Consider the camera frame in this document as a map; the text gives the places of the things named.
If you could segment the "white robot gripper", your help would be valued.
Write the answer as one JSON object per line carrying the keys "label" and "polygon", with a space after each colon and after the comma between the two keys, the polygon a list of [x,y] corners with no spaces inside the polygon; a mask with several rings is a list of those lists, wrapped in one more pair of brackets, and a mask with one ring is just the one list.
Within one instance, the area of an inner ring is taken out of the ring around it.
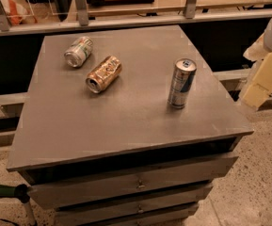
{"label": "white robot gripper", "polygon": [[272,18],[243,57],[253,62],[264,59],[241,91],[241,102],[258,109],[272,94]]}

